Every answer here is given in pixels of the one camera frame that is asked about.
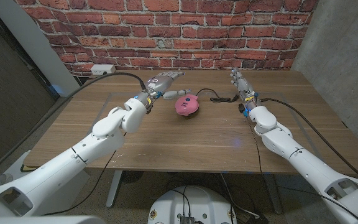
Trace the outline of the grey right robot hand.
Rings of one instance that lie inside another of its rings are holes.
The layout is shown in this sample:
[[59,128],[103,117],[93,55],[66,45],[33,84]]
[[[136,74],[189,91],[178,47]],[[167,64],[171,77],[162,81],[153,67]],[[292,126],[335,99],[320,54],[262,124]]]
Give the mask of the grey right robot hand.
[[242,76],[242,73],[237,68],[231,70],[230,77],[232,78],[231,83],[237,88],[242,101],[246,102],[254,99],[255,91],[252,85]]

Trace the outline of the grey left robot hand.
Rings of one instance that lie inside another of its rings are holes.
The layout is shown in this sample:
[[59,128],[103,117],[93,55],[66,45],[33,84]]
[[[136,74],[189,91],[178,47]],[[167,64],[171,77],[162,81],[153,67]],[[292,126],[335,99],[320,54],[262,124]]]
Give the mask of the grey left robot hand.
[[164,100],[171,100],[177,96],[186,95],[191,92],[190,89],[167,91],[172,83],[182,75],[184,73],[179,71],[159,73],[147,81],[145,84],[146,90],[153,98],[162,97]]

